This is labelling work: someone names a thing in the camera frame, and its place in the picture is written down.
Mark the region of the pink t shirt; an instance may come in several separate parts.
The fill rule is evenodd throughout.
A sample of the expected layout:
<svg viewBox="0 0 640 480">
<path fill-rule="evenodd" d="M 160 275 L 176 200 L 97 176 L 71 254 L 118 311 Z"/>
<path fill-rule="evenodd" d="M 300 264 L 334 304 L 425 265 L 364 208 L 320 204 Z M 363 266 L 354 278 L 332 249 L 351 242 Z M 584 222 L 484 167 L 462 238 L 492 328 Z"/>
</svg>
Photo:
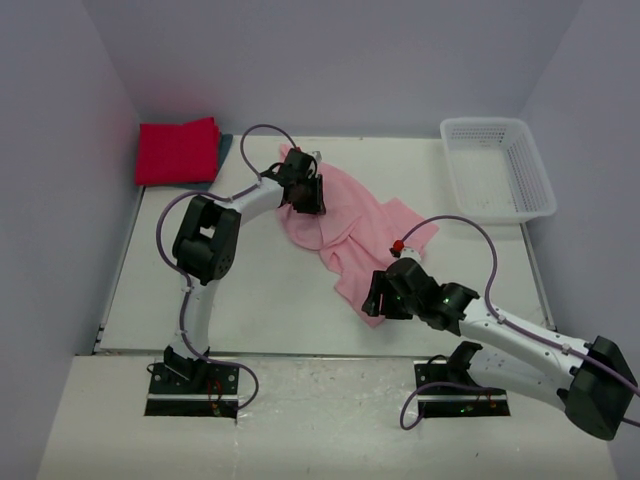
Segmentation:
<svg viewBox="0 0 640 480">
<path fill-rule="evenodd" d="M 289 240 L 316 252 L 326 268 L 339 276 L 334 289 L 364 323 L 375 328 L 384 318 L 369 317 L 361 310 L 372 273 L 391 264 L 393 243 L 423 218 L 398 198 L 379 202 L 337 167 L 321 163 L 319 171 L 326 213 L 301 214 L 285 205 L 276 210 L 276 216 Z"/>
</svg>

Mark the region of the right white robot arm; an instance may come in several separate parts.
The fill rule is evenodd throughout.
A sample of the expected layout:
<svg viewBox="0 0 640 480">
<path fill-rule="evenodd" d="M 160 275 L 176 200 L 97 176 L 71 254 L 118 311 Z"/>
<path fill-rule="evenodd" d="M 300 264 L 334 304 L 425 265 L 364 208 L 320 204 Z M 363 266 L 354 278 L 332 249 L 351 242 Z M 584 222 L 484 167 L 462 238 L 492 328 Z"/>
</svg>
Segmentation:
<svg viewBox="0 0 640 480">
<path fill-rule="evenodd" d="M 373 272 L 361 309 L 370 317 L 417 317 L 461 338 L 447 361 L 447 379 L 434 381 L 434 387 L 518 393 L 559 409 L 600 440 L 615 438 L 639 393 L 612 340 L 587 341 L 531 326 L 488 305 L 468 287 L 438 283 L 410 257 Z"/>
</svg>

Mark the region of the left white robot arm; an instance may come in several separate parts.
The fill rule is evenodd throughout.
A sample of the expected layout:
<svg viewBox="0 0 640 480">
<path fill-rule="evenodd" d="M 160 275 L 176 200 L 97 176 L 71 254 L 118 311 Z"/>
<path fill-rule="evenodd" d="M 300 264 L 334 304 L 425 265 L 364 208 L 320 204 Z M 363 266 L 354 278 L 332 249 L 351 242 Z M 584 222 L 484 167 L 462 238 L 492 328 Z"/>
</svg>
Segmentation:
<svg viewBox="0 0 640 480">
<path fill-rule="evenodd" d="M 168 262 L 184 279 L 176 331 L 163 353 L 163 363 L 171 372 L 191 381 L 209 362 L 213 300 L 234 263 L 241 227 L 285 205 L 302 214 L 326 213 L 320 162 L 318 152 L 292 148 L 282 162 L 259 174 L 257 184 L 230 198 L 188 192 L 174 200 L 190 202 Z"/>
</svg>

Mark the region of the folded teal t shirt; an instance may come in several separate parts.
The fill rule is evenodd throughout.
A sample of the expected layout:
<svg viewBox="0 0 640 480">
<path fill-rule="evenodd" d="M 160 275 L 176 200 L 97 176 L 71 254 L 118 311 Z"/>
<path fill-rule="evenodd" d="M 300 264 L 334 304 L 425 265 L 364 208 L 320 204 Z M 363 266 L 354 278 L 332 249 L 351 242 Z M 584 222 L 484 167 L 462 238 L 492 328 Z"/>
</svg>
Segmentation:
<svg viewBox="0 0 640 480">
<path fill-rule="evenodd" d="M 234 137 L 231 134 L 222 134 L 220 136 L 219 145 L 218 145 L 218 162 L 217 162 L 217 172 L 220 172 L 223 165 L 226 162 L 226 159 L 229 155 L 233 144 Z M 179 185 L 179 188 L 185 190 L 196 190 L 196 191 L 208 191 L 213 185 L 214 180 L 206 181 L 206 182 L 197 182 L 197 183 L 186 183 Z"/>
</svg>

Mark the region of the folded red t shirt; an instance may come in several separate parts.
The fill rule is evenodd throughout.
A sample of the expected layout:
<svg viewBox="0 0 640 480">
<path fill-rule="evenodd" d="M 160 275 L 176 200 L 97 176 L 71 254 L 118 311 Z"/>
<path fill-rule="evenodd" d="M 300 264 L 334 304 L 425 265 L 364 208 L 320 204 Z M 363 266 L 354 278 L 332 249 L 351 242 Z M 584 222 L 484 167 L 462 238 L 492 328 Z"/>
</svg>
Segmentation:
<svg viewBox="0 0 640 480">
<path fill-rule="evenodd" d="M 213 117 L 182 124 L 142 123 L 135 184 L 164 186 L 214 181 L 220 136 Z"/>
</svg>

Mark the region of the white plastic basket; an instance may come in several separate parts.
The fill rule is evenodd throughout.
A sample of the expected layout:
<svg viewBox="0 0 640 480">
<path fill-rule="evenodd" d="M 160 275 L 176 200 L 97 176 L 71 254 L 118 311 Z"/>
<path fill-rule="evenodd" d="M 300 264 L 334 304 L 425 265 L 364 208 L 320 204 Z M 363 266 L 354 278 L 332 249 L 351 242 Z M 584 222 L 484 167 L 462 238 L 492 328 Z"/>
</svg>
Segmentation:
<svg viewBox="0 0 640 480">
<path fill-rule="evenodd" d="M 557 202 L 528 125 L 516 118 L 459 117 L 440 135 L 460 212 L 484 224 L 550 217 Z"/>
</svg>

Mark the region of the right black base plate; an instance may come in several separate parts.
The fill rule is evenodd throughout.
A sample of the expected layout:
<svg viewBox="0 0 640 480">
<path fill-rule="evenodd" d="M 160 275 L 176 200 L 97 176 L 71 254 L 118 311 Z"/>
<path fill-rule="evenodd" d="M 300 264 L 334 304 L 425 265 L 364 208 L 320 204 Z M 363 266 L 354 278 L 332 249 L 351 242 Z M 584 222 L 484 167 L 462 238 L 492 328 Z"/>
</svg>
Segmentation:
<svg viewBox="0 0 640 480">
<path fill-rule="evenodd" d="M 414 374 L 417 388 L 434 382 L 470 385 L 449 371 L 445 356 L 415 361 Z M 506 392 L 499 389 L 483 394 L 450 386 L 431 387 L 417 395 L 417 406 L 424 419 L 508 417 L 511 414 Z"/>
</svg>

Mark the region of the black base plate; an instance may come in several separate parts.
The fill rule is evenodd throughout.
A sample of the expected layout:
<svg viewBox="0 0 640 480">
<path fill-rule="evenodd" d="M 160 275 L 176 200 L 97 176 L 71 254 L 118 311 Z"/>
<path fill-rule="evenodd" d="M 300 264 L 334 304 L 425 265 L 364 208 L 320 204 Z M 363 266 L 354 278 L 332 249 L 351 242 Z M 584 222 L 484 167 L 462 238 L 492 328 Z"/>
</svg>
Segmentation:
<svg viewBox="0 0 640 480">
<path fill-rule="evenodd" d="M 434 382 L 470 385 L 449 371 L 445 356 L 415 361 L 414 374 L 417 388 Z M 511 414 L 506 392 L 499 389 L 483 394 L 450 386 L 431 387 L 417 395 L 417 406 L 424 419 L 508 417 Z"/>
<path fill-rule="evenodd" d="M 147 372 L 145 416 L 237 419 L 238 368 L 204 363 L 192 380 L 161 362 L 149 364 Z"/>
</svg>

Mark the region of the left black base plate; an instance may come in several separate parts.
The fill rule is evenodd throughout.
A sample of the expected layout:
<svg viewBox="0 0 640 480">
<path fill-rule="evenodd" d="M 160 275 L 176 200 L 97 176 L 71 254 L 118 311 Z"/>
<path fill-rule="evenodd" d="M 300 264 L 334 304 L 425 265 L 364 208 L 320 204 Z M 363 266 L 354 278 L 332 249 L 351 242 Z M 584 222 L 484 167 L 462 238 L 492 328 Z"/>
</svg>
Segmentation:
<svg viewBox="0 0 640 480">
<path fill-rule="evenodd" d="M 161 362 L 149 364 L 147 372 L 145 416 L 237 419 L 238 368 L 204 363 L 192 380 Z"/>
</svg>

